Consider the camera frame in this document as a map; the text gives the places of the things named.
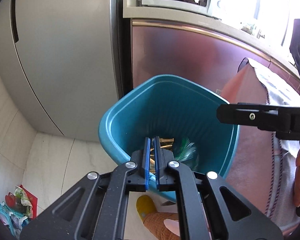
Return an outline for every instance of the yellow slipper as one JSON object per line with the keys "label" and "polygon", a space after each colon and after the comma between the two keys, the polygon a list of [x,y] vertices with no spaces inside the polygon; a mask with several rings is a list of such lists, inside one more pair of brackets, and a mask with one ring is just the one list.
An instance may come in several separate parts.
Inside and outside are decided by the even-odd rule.
{"label": "yellow slipper", "polygon": [[147,214],[157,212],[153,200],[148,195],[140,196],[137,199],[136,208],[142,221]]}

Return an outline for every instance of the metal rivet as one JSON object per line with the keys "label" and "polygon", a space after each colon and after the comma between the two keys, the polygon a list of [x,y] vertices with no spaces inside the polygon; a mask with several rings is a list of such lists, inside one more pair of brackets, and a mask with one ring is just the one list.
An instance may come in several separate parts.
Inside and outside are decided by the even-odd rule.
{"label": "metal rivet", "polygon": [[216,178],[218,177],[218,174],[217,174],[216,172],[214,172],[214,171],[209,171],[209,172],[207,173],[207,177],[208,177],[209,179],[216,179]]}
{"label": "metal rivet", "polygon": [[176,168],[176,167],[179,167],[179,163],[177,161],[171,161],[169,162],[169,166],[172,167],[172,168]]}
{"label": "metal rivet", "polygon": [[90,172],[87,175],[88,179],[96,179],[98,177],[98,174],[96,172]]}
{"label": "metal rivet", "polygon": [[134,168],[136,166],[136,164],[134,163],[134,162],[127,162],[126,163],[126,167],[128,168],[128,169],[132,169],[132,168]]}
{"label": "metal rivet", "polygon": [[254,113],[251,113],[249,115],[250,120],[254,120],[256,118],[256,115]]}

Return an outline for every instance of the blue trash bin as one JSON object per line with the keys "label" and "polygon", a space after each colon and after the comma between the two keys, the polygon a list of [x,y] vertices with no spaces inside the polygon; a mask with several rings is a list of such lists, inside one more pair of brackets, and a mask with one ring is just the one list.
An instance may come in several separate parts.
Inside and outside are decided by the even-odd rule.
{"label": "blue trash bin", "polygon": [[[226,100],[210,90],[174,75],[150,78],[121,98],[102,117],[99,139],[118,164],[143,149],[145,137],[189,138],[199,154],[197,171],[227,176],[237,147],[239,126],[222,124],[216,117]],[[150,174],[149,189],[176,201],[174,192],[158,192]]]}

